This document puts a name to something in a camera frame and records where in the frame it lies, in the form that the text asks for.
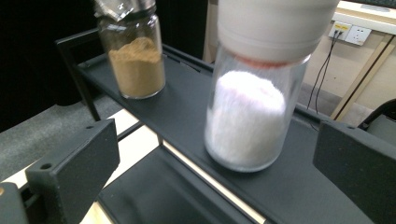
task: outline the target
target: bottom shelf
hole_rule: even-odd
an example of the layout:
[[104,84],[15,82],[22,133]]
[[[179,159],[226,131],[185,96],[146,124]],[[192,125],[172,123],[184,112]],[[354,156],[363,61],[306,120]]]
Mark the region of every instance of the bottom shelf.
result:
[[99,203],[115,223],[252,223],[164,147],[103,189]]

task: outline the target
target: white cylinder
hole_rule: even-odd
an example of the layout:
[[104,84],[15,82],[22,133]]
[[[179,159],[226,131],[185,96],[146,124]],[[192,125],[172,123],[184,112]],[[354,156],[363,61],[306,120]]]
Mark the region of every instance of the white cylinder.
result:
[[266,62],[311,54],[340,0],[219,0],[219,41],[233,53]]

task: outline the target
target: power cord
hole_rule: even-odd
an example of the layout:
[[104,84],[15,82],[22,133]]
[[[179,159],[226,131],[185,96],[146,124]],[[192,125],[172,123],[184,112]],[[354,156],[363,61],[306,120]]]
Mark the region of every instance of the power cord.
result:
[[312,100],[312,96],[313,96],[313,94],[314,94],[315,87],[317,86],[318,80],[319,80],[319,78],[320,78],[320,73],[321,73],[321,71],[322,71],[323,68],[324,68],[323,77],[322,77],[322,80],[320,81],[320,85],[319,85],[318,92],[317,92],[317,96],[316,96],[316,100],[315,100],[315,110],[316,110],[317,114],[318,114],[318,95],[319,95],[320,89],[321,89],[321,87],[322,87],[322,85],[323,85],[324,78],[326,77],[327,68],[328,68],[328,66],[329,66],[330,58],[332,57],[332,49],[334,48],[334,45],[335,45],[335,43],[337,42],[338,37],[340,37],[340,35],[341,35],[342,33],[343,33],[343,32],[334,31],[334,35],[332,36],[332,45],[331,45],[331,47],[330,47],[329,54],[327,55],[327,58],[326,58],[326,60],[324,61],[323,65],[320,67],[320,70],[319,70],[319,72],[318,72],[317,79],[315,80],[314,87],[312,88],[311,94],[309,95],[309,101],[308,101],[308,105],[306,106],[306,109],[308,109],[309,106],[310,106],[310,104],[311,104],[311,100]]

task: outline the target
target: glass jar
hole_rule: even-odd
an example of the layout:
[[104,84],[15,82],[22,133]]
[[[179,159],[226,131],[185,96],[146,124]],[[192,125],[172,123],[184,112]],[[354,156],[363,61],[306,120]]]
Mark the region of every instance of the glass jar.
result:
[[255,172],[276,160],[309,57],[266,63],[219,46],[205,126],[205,146],[215,161]]
[[120,21],[98,18],[99,36],[110,60],[120,93],[144,99],[165,85],[160,23],[155,6],[129,13]]

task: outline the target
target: black background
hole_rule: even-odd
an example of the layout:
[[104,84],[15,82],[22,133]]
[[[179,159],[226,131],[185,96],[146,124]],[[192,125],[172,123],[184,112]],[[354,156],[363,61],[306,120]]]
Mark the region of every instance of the black background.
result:
[[[207,1],[157,0],[163,43],[202,58]],[[80,100],[54,41],[96,27],[91,0],[0,1],[0,132]]]

